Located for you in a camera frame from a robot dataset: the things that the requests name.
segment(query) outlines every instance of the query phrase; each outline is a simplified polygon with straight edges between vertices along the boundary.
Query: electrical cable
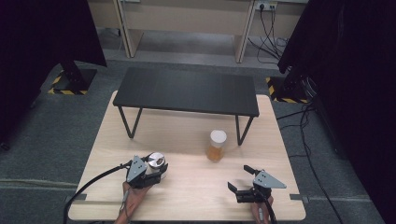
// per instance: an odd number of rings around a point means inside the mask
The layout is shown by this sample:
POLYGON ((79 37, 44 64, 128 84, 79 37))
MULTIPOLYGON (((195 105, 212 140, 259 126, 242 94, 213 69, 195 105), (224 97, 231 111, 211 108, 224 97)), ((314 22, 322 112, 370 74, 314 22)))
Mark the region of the electrical cable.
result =
POLYGON ((267 29, 265 27, 264 19, 262 18, 262 10, 260 11, 260 19, 262 20, 262 27, 264 28, 264 32, 265 32, 265 35, 266 35, 266 38, 263 41, 263 43, 265 44, 265 41, 268 39, 270 41, 270 44, 271 44, 272 48, 273 48, 272 51, 274 52, 274 54, 276 54, 277 58, 279 59, 280 55, 276 51, 276 46, 275 46, 275 44, 273 43, 273 41, 271 40, 271 37, 270 37, 271 33, 274 31, 274 23, 275 23, 275 21, 274 21, 274 19, 275 19, 274 18, 274 12, 272 13, 272 18, 271 18, 271 24, 272 25, 271 25, 270 33, 267 33, 267 29))
POLYGON ((268 202, 268 199, 259 190, 256 190, 256 193, 258 193, 262 197, 262 200, 264 201, 265 206, 267 206, 268 214, 271 218, 271 223, 276 224, 277 221, 276 221, 275 212, 274 212, 274 209, 272 208, 271 204, 268 202))
POLYGON ((268 51, 270 51, 273 55, 275 55, 274 57, 277 58, 278 60, 280 59, 279 55, 274 51, 274 48, 270 48, 267 44, 268 37, 266 37, 265 39, 262 39, 262 37, 260 36, 260 40, 262 41, 262 45, 265 45, 265 47, 268 48, 268 51))
POLYGON ((293 115, 298 115, 298 114, 301 114, 301 113, 304 113, 304 111, 298 111, 298 112, 295 112, 295 113, 292 113, 292 114, 288 114, 288 115, 285 115, 285 116, 282 116, 282 117, 279 117, 279 118, 276 118, 276 119, 277 119, 277 120, 285 119, 285 118, 291 117, 291 116, 293 116, 293 115))
POLYGON ((258 46, 258 45, 255 44, 252 40, 250 40, 250 38, 248 38, 247 40, 250 41, 250 43, 251 43, 251 45, 253 45, 253 47, 255 47, 255 48, 258 49, 256 58, 257 58, 257 61, 258 61, 259 63, 273 63, 273 62, 263 62, 263 61, 260 61, 260 59, 259 59, 260 50, 263 50, 263 51, 265 51, 265 52, 271 54, 273 57, 276 58, 275 54, 273 54, 272 52, 268 51, 267 49, 263 49, 261 46, 258 46))
POLYGON ((253 47, 257 48, 258 50, 263 50, 263 51, 265 51, 265 52, 271 54, 271 56, 273 56, 274 58, 276 58, 276 59, 278 60, 277 56, 276 56, 272 51, 270 51, 270 50, 268 50, 268 49, 264 49, 264 48, 262 47, 262 45, 261 45, 261 46, 257 45, 257 44, 254 43, 250 38, 248 38, 247 40, 250 42, 251 45, 253 45, 253 47))
POLYGON ((274 40, 274 49, 277 52, 277 55, 280 57, 282 57, 283 51, 278 49, 276 47, 276 40, 275 40, 275 17, 276 17, 276 12, 275 9, 273 7, 271 7, 271 30, 272 30, 272 36, 273 36, 273 40, 274 40))
POLYGON ((320 180, 319 180, 319 178, 318 178, 317 172, 315 171, 315 168, 314 168, 314 166, 313 166, 313 164, 312 164, 312 161, 311 161, 311 158, 310 158, 311 149, 309 148, 308 144, 305 142, 304 127, 307 125, 307 121, 305 122, 305 125, 303 125, 303 120, 304 120, 305 115, 306 115, 306 120, 308 120, 308 114, 309 114, 308 109, 309 109, 311 106, 312 106, 312 104, 308 105, 308 106, 304 109, 304 113, 303 113, 303 115, 302 115, 302 117, 301 117, 301 119, 300 119, 300 125, 301 125, 301 126, 300 126, 300 132, 301 132, 301 137, 302 137, 302 140, 303 140, 305 156, 306 156, 307 159, 308 159, 309 167, 311 168, 311 171, 312 171, 312 173, 313 173, 315 179, 317 180, 318 185, 320 186, 320 189, 322 190, 322 192, 323 192, 323 194, 325 195, 327 201, 329 202, 330 206, 332 207, 332 210, 333 210, 334 213, 337 215, 337 218, 338 218, 339 222, 340 222, 341 224, 343 224, 343 223, 344 223, 343 220, 341 219, 340 215, 338 214, 338 211, 337 211, 337 209, 335 208, 335 206, 332 204, 332 200, 330 200, 329 195, 327 194, 326 190, 323 188, 323 186, 322 186, 322 184, 321 184, 321 182, 320 182, 320 180))
POLYGON ((121 164, 120 166, 114 167, 111 170, 108 170, 98 176, 96 176, 94 179, 90 180, 87 184, 85 184, 81 189, 79 189, 77 191, 77 193, 75 193, 75 195, 66 203, 66 205, 64 206, 64 224, 67 223, 67 219, 68 219, 68 212, 69 212, 69 207, 72 204, 72 202, 78 197, 78 195, 80 195, 87 187, 89 187, 91 184, 93 184, 94 182, 96 182, 97 180, 110 175, 120 169, 124 169, 127 168, 128 166, 131 166, 132 161, 129 161, 125 164, 121 164))
POLYGON ((290 124, 290 125, 286 125, 286 126, 283 126, 283 127, 279 128, 279 130, 282 131, 282 130, 284 130, 285 128, 289 128, 289 127, 300 127, 300 126, 301 126, 300 124, 290 124))

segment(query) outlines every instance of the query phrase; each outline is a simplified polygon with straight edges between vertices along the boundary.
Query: black cable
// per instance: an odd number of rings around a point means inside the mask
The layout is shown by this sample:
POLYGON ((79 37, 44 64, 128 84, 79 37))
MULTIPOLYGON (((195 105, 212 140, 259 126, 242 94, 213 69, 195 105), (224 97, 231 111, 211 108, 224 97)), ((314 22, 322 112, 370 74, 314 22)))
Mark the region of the black cable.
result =
POLYGON ((271 204, 268 202, 268 199, 259 190, 256 190, 256 192, 258 194, 260 194, 260 196, 262 197, 262 200, 265 203, 265 206, 267 206, 268 215, 270 215, 270 218, 271 218, 271 223, 276 224, 277 221, 276 221, 275 212, 274 212, 274 209, 272 208, 271 204))
POLYGON ((270 50, 268 50, 268 49, 263 49, 263 48, 262 48, 262 45, 261 45, 261 46, 258 46, 258 45, 255 44, 250 38, 248 38, 247 40, 251 43, 251 45, 253 45, 255 48, 257 48, 257 49, 259 50, 258 53, 257 53, 257 57, 259 57, 259 52, 260 52, 260 50, 263 50, 263 51, 265 51, 265 52, 271 54, 271 56, 273 56, 273 57, 276 58, 277 60, 279 60, 279 59, 277 58, 277 56, 276 56, 272 51, 270 51, 270 50))
POLYGON ((276 51, 276 54, 280 57, 282 57, 283 51, 278 49, 276 47, 276 40, 275 40, 275 17, 276 17, 276 12, 275 9, 273 7, 271 7, 271 30, 273 33, 273 39, 274 39, 274 49, 276 51))
POLYGON ((110 175, 120 169, 124 169, 127 168, 128 166, 131 165, 131 161, 125 163, 125 164, 121 164, 120 166, 114 167, 111 170, 108 170, 100 175, 98 175, 97 177, 95 177, 94 179, 90 180, 87 184, 85 184, 79 191, 77 191, 77 193, 69 200, 69 202, 66 203, 66 205, 64 206, 64 224, 67 223, 67 219, 68 219, 68 213, 69 213, 69 207, 72 204, 72 202, 78 197, 78 195, 80 195, 87 187, 89 187, 91 184, 93 184, 94 182, 96 182, 97 180, 110 175))
POLYGON ((282 131, 282 130, 284 130, 285 128, 289 128, 289 127, 300 127, 300 126, 301 126, 301 124, 290 124, 290 125, 286 125, 286 126, 283 126, 283 127, 279 128, 279 130, 282 131))
POLYGON ((292 155, 292 156, 289 156, 289 158, 295 158, 295 157, 306 157, 306 155, 292 155))
POLYGON ((338 211, 337 211, 337 209, 335 208, 335 206, 332 204, 332 200, 330 200, 329 195, 327 194, 326 190, 323 188, 323 186, 322 186, 322 184, 321 184, 321 182, 320 182, 320 180, 319 180, 319 178, 318 178, 317 172, 315 171, 314 166, 313 166, 312 161, 311 161, 311 158, 310 158, 311 149, 309 148, 308 144, 305 142, 305 136, 304 136, 304 130, 303 130, 303 128, 304 128, 304 127, 303 127, 303 120, 304 120, 304 116, 305 116, 305 114, 308 112, 308 108, 309 108, 310 106, 311 106, 311 105, 309 105, 309 106, 306 107, 306 109, 304 110, 303 116, 301 117, 301 120, 300 120, 300 124, 302 124, 302 126, 301 126, 301 128, 300 128, 300 131, 301 131, 301 134, 302 134, 302 140, 303 140, 303 144, 304 144, 304 151, 305 151, 306 157, 308 158, 308 162, 309 162, 309 166, 310 166, 310 168, 311 168, 311 171, 312 171, 312 173, 313 173, 315 179, 317 180, 317 182, 318 182, 318 184, 319 184, 319 186, 320 186, 320 188, 321 188, 323 194, 326 196, 326 199, 328 200, 330 206, 332 207, 332 210, 333 210, 334 213, 337 215, 337 218, 338 218, 339 222, 340 222, 341 224, 343 224, 343 223, 344 223, 343 220, 341 219, 340 215, 338 214, 338 211))
POLYGON ((267 33, 267 29, 265 28, 264 19, 262 18, 262 10, 260 11, 260 18, 262 20, 262 27, 264 28, 264 32, 265 32, 265 35, 266 35, 266 38, 265 38, 265 40, 263 42, 265 43, 265 41, 268 39, 270 41, 271 46, 273 47, 274 53, 276 54, 276 56, 278 58, 280 58, 280 55, 276 51, 275 44, 273 43, 273 41, 271 40, 271 37, 270 37, 271 32, 274 31, 274 23, 275 23, 274 19, 273 18, 271 19, 272 26, 271 26, 271 29, 270 29, 270 33, 267 33))
POLYGON ((301 113, 304 113, 304 111, 302 110, 302 111, 295 112, 295 113, 292 113, 292 114, 288 114, 288 115, 285 115, 285 116, 282 116, 282 117, 279 117, 279 118, 276 118, 276 119, 277 119, 277 120, 279 120, 279 119, 285 119, 285 118, 291 117, 291 116, 293 116, 293 115, 301 114, 301 113))

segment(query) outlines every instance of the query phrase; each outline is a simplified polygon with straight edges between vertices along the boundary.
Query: power strip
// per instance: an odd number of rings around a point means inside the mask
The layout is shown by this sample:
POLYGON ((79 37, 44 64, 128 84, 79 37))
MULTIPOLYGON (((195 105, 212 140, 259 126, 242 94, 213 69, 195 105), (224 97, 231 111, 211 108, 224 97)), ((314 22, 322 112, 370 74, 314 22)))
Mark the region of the power strip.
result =
POLYGON ((264 11, 272 11, 272 10, 275 11, 277 2, 265 1, 265 0, 257 1, 256 10, 261 10, 260 5, 264 5, 264 11))

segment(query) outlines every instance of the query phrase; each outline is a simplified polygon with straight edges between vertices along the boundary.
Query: table leg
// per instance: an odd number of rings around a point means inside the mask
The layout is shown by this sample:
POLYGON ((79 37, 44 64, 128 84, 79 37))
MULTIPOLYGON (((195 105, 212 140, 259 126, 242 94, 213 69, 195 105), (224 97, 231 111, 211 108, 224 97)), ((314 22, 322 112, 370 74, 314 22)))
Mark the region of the table leg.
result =
POLYGON ((248 129, 250 128, 251 121, 253 121, 253 118, 254 118, 254 117, 250 117, 250 118, 248 119, 247 127, 245 128, 244 133, 242 134, 242 138, 241 138, 241 137, 240 137, 241 134, 239 133, 239 118, 238 118, 237 115, 235 115, 235 122, 236 122, 236 137, 237 137, 237 140, 238 140, 238 146, 241 146, 242 143, 244 142, 245 137, 247 136, 247 133, 248 133, 248 129))
POLYGON ((120 111, 120 114, 122 117, 122 121, 125 125, 126 132, 128 133, 128 136, 130 138, 134 138, 134 133, 136 132, 137 124, 139 123, 140 115, 142 114, 142 110, 143 110, 143 108, 139 108, 139 112, 137 113, 136 120, 134 121, 134 128, 132 129, 132 132, 131 132, 131 130, 129 129, 128 122, 126 121, 125 115, 123 113, 122 106, 119 106, 119 111, 120 111))
POLYGON ((244 59, 245 49, 248 42, 248 36, 250 33, 250 27, 253 23, 254 12, 256 1, 250 0, 250 4, 247 10, 247 17, 244 26, 244 33, 242 35, 234 35, 233 36, 233 45, 235 48, 235 59, 237 63, 241 63, 244 59))

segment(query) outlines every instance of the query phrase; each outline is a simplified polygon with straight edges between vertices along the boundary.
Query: wooden tabletop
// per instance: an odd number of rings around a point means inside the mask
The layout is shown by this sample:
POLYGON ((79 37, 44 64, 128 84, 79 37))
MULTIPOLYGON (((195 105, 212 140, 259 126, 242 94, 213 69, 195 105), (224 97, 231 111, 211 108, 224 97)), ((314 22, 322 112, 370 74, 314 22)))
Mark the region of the wooden tabletop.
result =
MULTIPOLYGON (((248 203, 237 203, 227 188, 231 182, 238 189, 252 187, 253 175, 244 171, 245 164, 264 169, 286 189, 273 189, 273 208, 277 220, 302 220, 303 202, 291 200, 299 194, 290 161, 267 96, 257 95, 260 116, 252 122, 242 146, 236 143, 234 117, 202 113, 145 110, 138 132, 130 139, 125 132, 119 110, 112 104, 115 92, 92 147, 78 188, 95 176, 134 155, 147 156, 161 152, 169 163, 166 178, 153 186, 132 220, 253 220, 248 203), (212 130, 228 135, 221 161, 210 161, 205 150, 212 130)), ((125 108, 127 119, 134 120, 137 108, 125 108)), ((248 118, 240 118, 244 125, 248 118)), ((69 211, 74 220, 114 220, 122 200, 121 184, 126 170, 120 170, 95 182, 84 191, 84 201, 75 201, 69 211)))

